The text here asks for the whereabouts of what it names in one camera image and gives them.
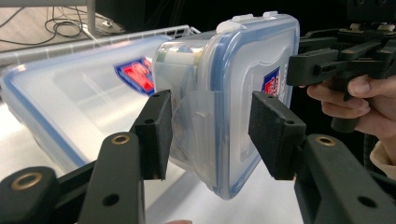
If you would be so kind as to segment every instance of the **blue label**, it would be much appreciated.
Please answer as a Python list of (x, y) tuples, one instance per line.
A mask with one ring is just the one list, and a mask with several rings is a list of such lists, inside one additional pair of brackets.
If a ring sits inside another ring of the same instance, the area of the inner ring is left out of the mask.
[(264, 77), (264, 81), (262, 83), (262, 91), (270, 95), (277, 96), (279, 90), (278, 86), (279, 86), (279, 67)]

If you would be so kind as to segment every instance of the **white table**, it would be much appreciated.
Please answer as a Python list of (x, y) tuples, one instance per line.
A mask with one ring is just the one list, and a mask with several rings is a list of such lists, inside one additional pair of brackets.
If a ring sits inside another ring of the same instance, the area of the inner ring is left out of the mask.
[[(40, 149), (30, 132), (0, 103), (0, 180), (29, 166), (64, 172)], [(189, 219), (194, 224), (302, 224), (293, 182), (275, 181), (263, 162), (230, 201), (210, 191), (195, 175), (172, 163), (165, 181), (145, 181), (147, 224)]]

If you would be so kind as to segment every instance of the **mounting hole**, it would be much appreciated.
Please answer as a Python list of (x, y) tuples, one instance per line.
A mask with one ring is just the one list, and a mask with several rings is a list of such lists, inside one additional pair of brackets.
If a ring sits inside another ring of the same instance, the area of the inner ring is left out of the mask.
[(359, 7), (361, 5), (363, 5), (364, 0), (354, 0), (353, 1), (353, 5), (355, 5), (355, 7)]
[(329, 137), (326, 136), (319, 136), (316, 138), (317, 142), (321, 143), (322, 145), (326, 147), (333, 147), (335, 146), (335, 141)]
[(382, 7), (382, 6), (384, 6), (386, 3), (387, 3), (387, 0), (375, 0), (375, 4), (376, 4), (378, 7)]
[(364, 204), (367, 207), (376, 208), (376, 203), (370, 198), (367, 198), (364, 196), (359, 196), (358, 200), (359, 200), (359, 202), (361, 202), (362, 204)]
[(103, 199), (104, 206), (113, 206), (120, 200), (120, 196), (118, 194), (110, 194)]
[(152, 124), (152, 123), (154, 123), (154, 119), (146, 119), (145, 123), (146, 124)]
[(43, 175), (39, 172), (24, 174), (19, 176), (12, 182), (11, 188), (15, 190), (29, 189), (36, 183), (40, 182), (42, 178)]
[(127, 143), (129, 140), (131, 140), (131, 137), (125, 134), (117, 135), (111, 139), (111, 142), (114, 145), (122, 145)]

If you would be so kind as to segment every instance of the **plastic food container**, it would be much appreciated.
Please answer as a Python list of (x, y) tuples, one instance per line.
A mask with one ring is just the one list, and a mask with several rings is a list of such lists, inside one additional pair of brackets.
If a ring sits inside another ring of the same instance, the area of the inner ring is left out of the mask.
[(97, 159), (103, 140), (128, 132), (149, 96), (121, 80), (117, 64), (152, 58), (159, 35), (21, 64), (1, 78), (2, 98), (68, 173)]
[(261, 160), (248, 136), (252, 92), (290, 105), (286, 72), (299, 31), (297, 20), (274, 11), (235, 16), (216, 31), (163, 43), (153, 58), (155, 91), (172, 91), (170, 160), (222, 199), (235, 196)]

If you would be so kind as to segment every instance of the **finger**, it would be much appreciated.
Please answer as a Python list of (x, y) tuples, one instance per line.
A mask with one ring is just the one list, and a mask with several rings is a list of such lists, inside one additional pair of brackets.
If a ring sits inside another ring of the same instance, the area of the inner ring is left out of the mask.
[(356, 131), (377, 136), (379, 139), (387, 139), (396, 135), (396, 121), (372, 109), (369, 113), (359, 119)]
[(355, 77), (349, 81), (347, 89), (352, 96), (360, 98), (369, 98), (380, 94), (394, 98), (396, 76), (386, 79), (373, 79), (367, 75)]
[(333, 91), (326, 85), (322, 84), (309, 86), (306, 92), (313, 99), (345, 108), (363, 110), (369, 106), (369, 103), (366, 100), (356, 97), (348, 101), (344, 101), (344, 94), (342, 92)]
[(341, 119), (356, 119), (369, 113), (371, 110), (370, 106), (364, 107), (363, 109), (353, 109), (326, 102), (322, 102), (321, 109), (324, 114), (329, 115), (333, 118)]

